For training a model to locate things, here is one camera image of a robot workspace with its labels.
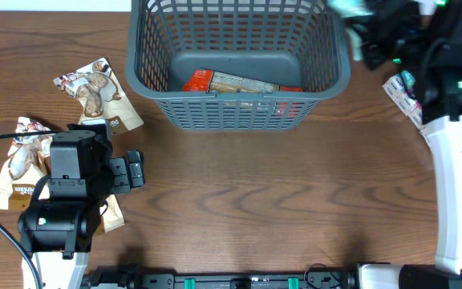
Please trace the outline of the tissue multipack strip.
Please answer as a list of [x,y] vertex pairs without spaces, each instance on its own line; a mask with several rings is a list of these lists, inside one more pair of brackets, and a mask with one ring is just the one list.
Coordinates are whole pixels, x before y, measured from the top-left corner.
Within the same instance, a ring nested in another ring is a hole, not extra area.
[[409,92],[412,92],[414,84],[415,78],[408,71],[402,71],[389,78],[383,85],[383,89],[401,112],[411,120],[419,131],[422,131],[425,125],[422,123],[421,106],[417,100],[408,95]]

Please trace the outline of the orange cracker package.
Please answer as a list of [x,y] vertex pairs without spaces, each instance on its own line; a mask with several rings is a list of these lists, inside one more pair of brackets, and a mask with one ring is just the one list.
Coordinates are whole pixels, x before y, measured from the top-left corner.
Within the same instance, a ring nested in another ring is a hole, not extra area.
[[280,84],[231,75],[208,69],[197,69],[182,87],[183,92],[302,92],[299,87],[287,87]]

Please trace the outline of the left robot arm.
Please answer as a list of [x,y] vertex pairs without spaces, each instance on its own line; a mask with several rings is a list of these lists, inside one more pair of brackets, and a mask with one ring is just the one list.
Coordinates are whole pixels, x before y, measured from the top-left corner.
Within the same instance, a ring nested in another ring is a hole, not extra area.
[[51,172],[34,188],[18,220],[28,288],[80,287],[101,207],[108,197],[145,185],[138,150],[114,157],[106,120],[70,124],[53,135]]

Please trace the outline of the teal snack bar wrapper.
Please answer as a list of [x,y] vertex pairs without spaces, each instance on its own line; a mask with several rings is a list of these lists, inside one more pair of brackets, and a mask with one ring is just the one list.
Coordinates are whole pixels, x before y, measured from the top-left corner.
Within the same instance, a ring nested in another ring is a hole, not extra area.
[[342,18],[372,16],[374,12],[366,0],[328,0],[327,4]]

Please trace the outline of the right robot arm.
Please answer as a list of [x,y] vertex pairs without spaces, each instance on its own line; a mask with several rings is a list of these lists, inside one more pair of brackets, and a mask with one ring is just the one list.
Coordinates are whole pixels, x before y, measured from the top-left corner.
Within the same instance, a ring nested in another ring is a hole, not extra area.
[[462,288],[462,0],[439,1],[424,22],[416,1],[369,1],[350,20],[363,60],[386,61],[415,82],[405,92],[421,107],[436,178],[438,237],[432,265],[360,263],[345,288]]

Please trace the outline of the beige snack pouch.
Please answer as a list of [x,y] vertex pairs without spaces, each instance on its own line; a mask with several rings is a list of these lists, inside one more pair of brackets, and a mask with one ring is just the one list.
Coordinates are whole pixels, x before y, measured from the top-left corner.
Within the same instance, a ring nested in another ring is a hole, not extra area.
[[101,223],[95,236],[105,234],[124,225],[124,216],[115,195],[110,195],[99,208]]
[[53,83],[82,105],[80,124],[89,120],[106,120],[113,135],[129,132],[144,124],[106,58],[56,77]]
[[36,183],[48,174],[52,135],[16,136],[0,172],[0,210],[24,210]]

